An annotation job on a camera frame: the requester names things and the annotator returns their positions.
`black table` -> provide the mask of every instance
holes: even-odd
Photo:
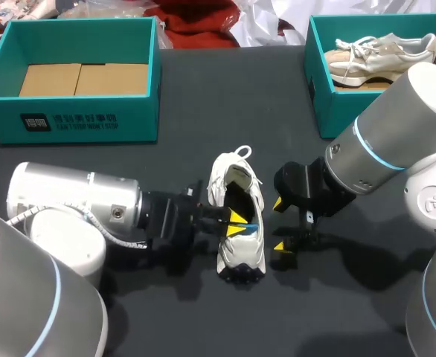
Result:
[[[22,161],[66,163],[135,178],[150,190],[179,191],[197,179],[206,185],[221,152],[249,144],[249,163],[263,182],[268,259],[278,242],[272,232],[298,221],[295,211],[272,211],[275,171],[286,161],[310,163],[327,145],[316,129],[303,52],[162,51],[158,143],[0,148],[0,217]],[[120,265],[110,260],[109,355],[412,356],[406,302],[436,241],[409,220],[404,183],[400,175],[324,220],[320,231],[328,235],[318,251],[300,253],[297,270],[268,265],[257,285],[220,280],[217,244],[207,237],[197,237],[184,274],[167,267],[160,250],[151,266],[131,257]]]

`sneaker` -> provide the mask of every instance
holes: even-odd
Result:
[[[241,225],[230,225],[219,243],[217,271],[226,280],[256,281],[264,276],[263,196],[259,181],[246,159],[251,147],[243,145],[223,153],[215,160],[208,185],[212,206],[230,207],[240,217]]]
[[[336,47],[338,50],[325,53],[330,76],[349,87],[359,87],[376,77],[394,82],[415,63],[433,63],[436,58],[433,33],[421,39],[401,39],[392,33],[378,39],[363,37],[353,43],[337,39]]]

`teal box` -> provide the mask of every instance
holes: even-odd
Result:
[[[19,97],[29,65],[148,64],[147,93]],[[12,21],[0,41],[0,144],[155,141],[160,50],[154,18]]]
[[[436,13],[311,16],[304,55],[318,129],[323,138],[338,136],[382,91],[336,91],[324,53],[336,48],[336,39],[355,42],[365,36],[390,32],[404,38],[436,35]]]

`logo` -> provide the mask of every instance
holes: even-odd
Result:
[[[25,125],[25,128],[29,132],[50,132],[48,119],[45,114],[33,113],[33,114],[20,114],[19,115]]]
[[[436,209],[436,195],[426,199],[425,209],[428,213]]]
[[[436,186],[423,188],[417,200],[421,212],[430,219],[436,219]]]

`black shoe outsole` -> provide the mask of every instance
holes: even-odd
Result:
[[[257,283],[264,277],[264,273],[259,268],[250,268],[247,264],[239,264],[234,268],[225,267],[219,277],[228,283]]]

